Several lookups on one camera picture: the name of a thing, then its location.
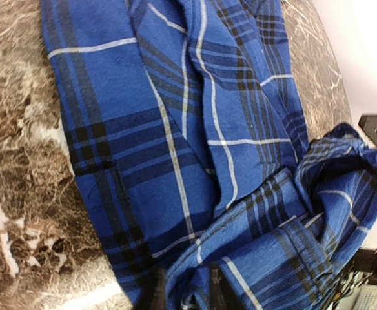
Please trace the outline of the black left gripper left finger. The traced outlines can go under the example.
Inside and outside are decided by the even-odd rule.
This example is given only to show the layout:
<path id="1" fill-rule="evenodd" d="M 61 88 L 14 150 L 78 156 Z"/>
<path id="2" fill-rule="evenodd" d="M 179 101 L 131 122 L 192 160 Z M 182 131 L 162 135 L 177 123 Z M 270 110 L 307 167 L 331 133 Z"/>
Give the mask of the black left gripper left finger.
<path id="1" fill-rule="evenodd" d="M 151 276 L 148 285 L 143 289 L 136 304 L 136 309 L 165 310 L 166 309 L 166 272 L 157 269 Z"/>

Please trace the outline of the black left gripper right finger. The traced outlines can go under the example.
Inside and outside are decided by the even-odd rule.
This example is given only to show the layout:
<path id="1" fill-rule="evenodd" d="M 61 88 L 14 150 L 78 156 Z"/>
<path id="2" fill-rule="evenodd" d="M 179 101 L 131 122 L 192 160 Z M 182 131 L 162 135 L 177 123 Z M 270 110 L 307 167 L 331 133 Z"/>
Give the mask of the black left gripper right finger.
<path id="1" fill-rule="evenodd" d="M 233 309 L 232 288 L 216 263 L 210 264 L 209 296 L 211 309 Z"/>

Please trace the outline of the blue plaid long sleeve shirt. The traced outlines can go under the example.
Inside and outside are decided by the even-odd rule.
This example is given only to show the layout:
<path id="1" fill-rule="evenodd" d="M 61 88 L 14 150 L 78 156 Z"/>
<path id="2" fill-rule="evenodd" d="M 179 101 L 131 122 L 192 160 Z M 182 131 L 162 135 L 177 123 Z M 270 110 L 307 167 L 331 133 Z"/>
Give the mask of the blue plaid long sleeve shirt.
<path id="1" fill-rule="evenodd" d="M 76 184 L 133 306 L 322 309 L 377 219 L 377 150 L 310 141 L 279 1 L 43 1 Z"/>

